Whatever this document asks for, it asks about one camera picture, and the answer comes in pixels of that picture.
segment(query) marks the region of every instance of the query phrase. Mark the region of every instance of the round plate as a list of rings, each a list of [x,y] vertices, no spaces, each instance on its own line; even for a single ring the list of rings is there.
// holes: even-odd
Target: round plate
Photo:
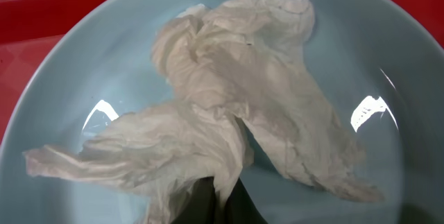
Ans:
[[[172,98],[150,62],[155,33],[197,3],[108,0],[46,57],[20,98],[0,154],[0,223],[130,224],[147,199],[90,184],[26,175],[22,152],[58,144],[77,152],[119,115]],[[308,70],[366,148],[356,173],[382,203],[352,203],[282,179],[263,152],[241,176],[269,223],[416,223],[444,219],[444,54],[389,0],[311,0]]]

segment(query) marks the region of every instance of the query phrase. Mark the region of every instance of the light blue plate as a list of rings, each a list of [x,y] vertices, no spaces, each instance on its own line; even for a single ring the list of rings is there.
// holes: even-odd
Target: light blue plate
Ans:
[[[44,144],[79,151],[117,115],[171,98],[149,61],[156,31],[189,6],[222,1],[108,0],[65,35],[28,84],[3,139],[1,224],[130,224],[144,212],[144,198],[30,178],[22,152]],[[443,50],[389,0],[311,1],[307,66],[366,147],[357,174],[386,201],[351,203],[286,181],[257,149],[256,166],[242,175],[257,208],[269,223],[392,224],[403,204],[403,215],[443,220]]]

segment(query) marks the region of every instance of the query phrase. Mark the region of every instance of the dark object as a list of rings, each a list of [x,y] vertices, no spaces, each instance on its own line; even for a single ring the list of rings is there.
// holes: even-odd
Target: dark object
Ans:
[[[241,180],[237,180],[225,205],[224,215],[216,203],[213,178],[200,179],[182,213],[172,224],[266,224],[257,211]]]

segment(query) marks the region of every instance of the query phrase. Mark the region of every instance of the crumpled napkin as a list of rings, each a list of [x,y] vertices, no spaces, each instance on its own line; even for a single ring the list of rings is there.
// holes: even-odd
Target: crumpled napkin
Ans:
[[[244,130],[232,114],[171,101],[113,121],[78,155],[46,145],[26,151],[29,175],[91,182],[150,196],[143,223],[170,223],[195,181],[214,177],[223,206],[244,166],[253,162]]]
[[[284,177],[349,200],[381,200],[353,176],[364,151],[305,68],[313,25],[309,0],[197,5],[160,31],[152,59],[176,97],[241,118]]]

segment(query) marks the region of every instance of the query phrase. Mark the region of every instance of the red tray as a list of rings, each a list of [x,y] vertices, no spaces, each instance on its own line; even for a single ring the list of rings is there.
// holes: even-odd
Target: red tray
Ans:
[[[105,0],[0,0],[0,136],[41,61],[57,41]],[[444,46],[444,0],[393,0]]]

